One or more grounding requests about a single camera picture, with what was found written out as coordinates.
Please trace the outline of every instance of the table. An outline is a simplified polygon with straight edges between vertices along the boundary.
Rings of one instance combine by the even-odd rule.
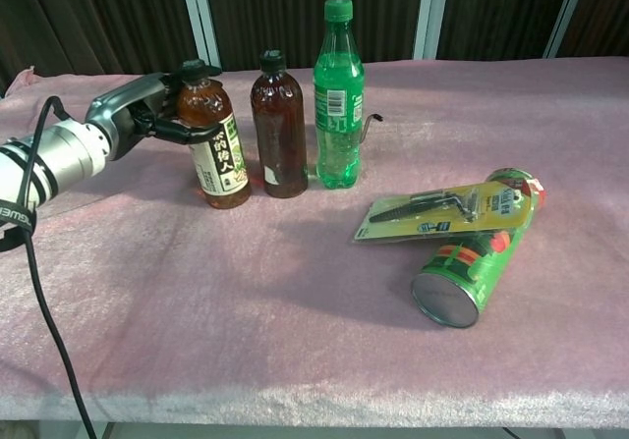
[[[306,97],[309,70],[292,72]],[[254,194],[201,199],[188,149],[145,139],[41,208],[42,283],[95,420],[629,427],[629,59],[366,65],[380,113],[350,190],[260,186],[249,92],[224,74]],[[0,139],[57,93],[78,119],[129,77],[24,72]],[[410,281],[436,242],[362,246],[370,203],[521,167],[547,205],[480,322],[443,328]],[[23,250],[0,254],[0,417],[77,419]]]

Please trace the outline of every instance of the brown bottle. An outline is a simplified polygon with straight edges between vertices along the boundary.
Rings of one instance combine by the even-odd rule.
[[[260,68],[262,76],[254,83],[251,100],[264,189],[271,196],[288,198],[308,187],[304,98],[286,72],[281,51],[262,53]]]
[[[177,115],[189,127],[215,128],[208,142],[191,144],[190,150],[205,200],[214,208],[227,209],[243,204],[252,189],[232,104],[223,84],[210,78],[218,74],[219,69],[202,59],[186,61]]]

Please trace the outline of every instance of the dark curtain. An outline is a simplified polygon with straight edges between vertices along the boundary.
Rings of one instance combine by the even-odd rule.
[[[290,68],[315,64],[325,0],[210,0],[221,65],[258,68],[259,53],[282,49]],[[353,0],[353,32],[364,62],[408,59],[420,0]]]
[[[563,0],[446,0],[437,59],[541,58]]]
[[[197,57],[185,0],[0,0],[0,90],[39,75],[172,71]]]
[[[629,56],[629,0],[579,0],[557,56]]]

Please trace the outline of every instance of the green can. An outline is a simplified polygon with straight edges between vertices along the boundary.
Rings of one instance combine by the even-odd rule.
[[[413,297],[418,307],[446,326],[467,328],[477,322],[545,198],[538,180],[520,169],[498,169],[486,180],[500,181],[529,193],[533,211],[525,224],[516,229],[449,238],[413,279]]]

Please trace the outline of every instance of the wire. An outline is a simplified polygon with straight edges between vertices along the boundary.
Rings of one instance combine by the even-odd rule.
[[[502,428],[504,430],[504,432],[506,432],[507,434],[509,434],[511,437],[513,437],[513,439],[521,439],[520,436],[518,436],[515,432],[513,432],[511,429],[509,429],[508,427],[503,427]]]
[[[28,205],[30,179],[32,177],[35,157],[37,156],[39,142],[41,141],[41,134],[43,133],[43,127],[51,106],[54,107],[55,115],[57,115],[59,118],[68,117],[68,114],[63,109],[63,105],[61,104],[61,100],[59,99],[59,97],[52,96],[46,99],[43,107],[41,108],[41,112],[39,113],[39,118],[37,119],[37,125],[32,138],[32,145],[30,147],[29,161],[27,163],[27,168],[25,169],[24,175],[22,177],[22,182],[20,184],[18,204],[20,204],[21,206]],[[37,297],[37,302],[39,303],[39,308],[41,309],[41,314],[43,315],[43,318],[46,321],[46,325],[48,326],[48,330],[52,335],[52,339],[57,346],[57,350],[59,351],[59,355],[61,356],[61,360],[63,361],[63,366],[66,368],[66,374],[68,375],[68,380],[70,382],[70,389],[72,390],[72,395],[74,396],[75,403],[77,404],[77,408],[79,409],[81,420],[83,421],[84,427],[87,431],[87,436],[89,437],[89,439],[98,439],[91,424],[91,420],[89,419],[86,404],[84,403],[83,397],[81,396],[81,390],[79,389],[79,383],[77,382],[75,369],[72,367],[70,356],[68,356],[66,346],[63,343],[63,339],[61,339],[61,335],[59,334],[59,330],[57,329],[54,319],[52,318],[52,314],[50,314],[48,304],[46,303],[46,298],[43,294],[43,290],[41,289],[41,282],[39,281],[39,271],[37,270],[37,260],[35,258],[35,249],[32,244],[32,235],[29,231],[23,228],[22,236],[24,237],[25,246],[27,248],[30,278],[32,279],[32,286]]]

